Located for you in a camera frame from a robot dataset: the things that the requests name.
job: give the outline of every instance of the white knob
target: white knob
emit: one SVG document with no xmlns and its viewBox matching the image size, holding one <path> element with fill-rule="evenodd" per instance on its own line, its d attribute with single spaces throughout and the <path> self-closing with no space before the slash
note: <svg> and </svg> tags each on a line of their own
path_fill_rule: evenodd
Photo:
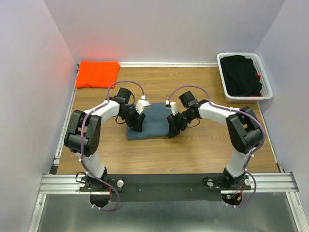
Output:
<svg viewBox="0 0 309 232">
<path fill-rule="evenodd" d="M 122 180 L 118 180 L 118 181 L 117 181 L 117 186 L 118 186 L 119 188 L 121 188 L 123 185 L 124 185 L 124 182 L 123 182 Z"/>
</svg>

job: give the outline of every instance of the gray floor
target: gray floor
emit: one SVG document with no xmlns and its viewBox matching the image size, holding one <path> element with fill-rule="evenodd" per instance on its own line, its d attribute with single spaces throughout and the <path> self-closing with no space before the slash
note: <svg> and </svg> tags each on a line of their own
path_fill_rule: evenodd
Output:
<svg viewBox="0 0 309 232">
<path fill-rule="evenodd" d="M 251 203 L 236 209 L 207 201 L 131 202 L 121 203 L 113 212 L 91 209 L 89 196 L 50 195 L 39 231 L 296 232 L 297 229 L 285 193 L 257 193 Z"/>
</svg>

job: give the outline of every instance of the folded cloth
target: folded cloth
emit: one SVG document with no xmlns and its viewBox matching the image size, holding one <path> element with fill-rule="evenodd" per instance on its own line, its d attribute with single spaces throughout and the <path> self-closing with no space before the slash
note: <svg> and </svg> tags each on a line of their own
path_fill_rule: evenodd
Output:
<svg viewBox="0 0 309 232">
<path fill-rule="evenodd" d="M 230 96 L 261 96 L 262 84 L 253 60 L 236 55 L 220 59 L 226 90 Z"/>
<path fill-rule="evenodd" d="M 82 60 L 75 87 L 108 88 L 117 80 L 119 68 L 120 64 L 117 61 L 92 62 Z"/>
<path fill-rule="evenodd" d="M 126 129 L 128 140 L 167 136 L 169 133 L 167 117 L 171 114 L 171 110 L 165 108 L 165 103 L 152 103 L 151 108 L 144 110 L 143 113 L 146 117 L 143 121 L 142 132 L 133 131 L 128 127 Z"/>
</svg>

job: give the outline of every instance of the white plastic bin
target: white plastic bin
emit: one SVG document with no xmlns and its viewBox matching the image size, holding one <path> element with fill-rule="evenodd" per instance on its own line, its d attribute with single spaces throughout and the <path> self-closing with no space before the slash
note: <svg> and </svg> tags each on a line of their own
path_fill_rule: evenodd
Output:
<svg viewBox="0 0 309 232">
<path fill-rule="evenodd" d="M 241 55 L 244 56 L 246 58 L 251 58 L 253 60 L 253 65 L 255 66 L 255 69 L 257 71 L 257 73 L 261 76 L 260 78 L 260 82 L 262 83 L 262 89 L 261 89 L 261 97 L 234 97 L 234 96 L 230 96 L 227 93 L 226 90 L 226 86 L 225 86 L 225 82 L 224 82 L 224 77 L 223 77 L 223 73 L 222 73 L 222 68 L 221 68 L 221 62 L 220 59 L 224 58 L 224 57 L 230 57 L 230 56 L 234 56 L 234 55 Z M 270 99 L 272 98 L 272 90 L 270 87 L 270 84 L 268 82 L 265 70 L 263 68 L 262 62 L 259 58 L 259 56 L 257 54 L 254 53 L 234 53 L 234 52 L 227 52 L 227 53 L 220 53 L 217 55 L 217 60 L 218 60 L 218 66 L 219 66 L 219 70 L 220 70 L 220 76 L 221 76 L 221 80 L 222 80 L 222 85 L 223 85 L 223 89 L 224 89 L 224 95 L 225 95 L 225 101 L 229 102 L 229 103 L 236 103 L 236 102 L 240 102 L 240 103 L 256 103 L 260 100 L 263 99 Z"/>
</svg>

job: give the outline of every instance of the black cloth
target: black cloth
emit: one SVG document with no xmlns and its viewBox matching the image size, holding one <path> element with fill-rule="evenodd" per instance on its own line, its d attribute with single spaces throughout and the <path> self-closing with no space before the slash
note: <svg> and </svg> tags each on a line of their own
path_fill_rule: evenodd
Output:
<svg viewBox="0 0 309 232">
<path fill-rule="evenodd" d="M 252 59 L 236 55 L 220 59 L 225 86 L 230 96 L 261 96 L 260 83 Z"/>
</svg>

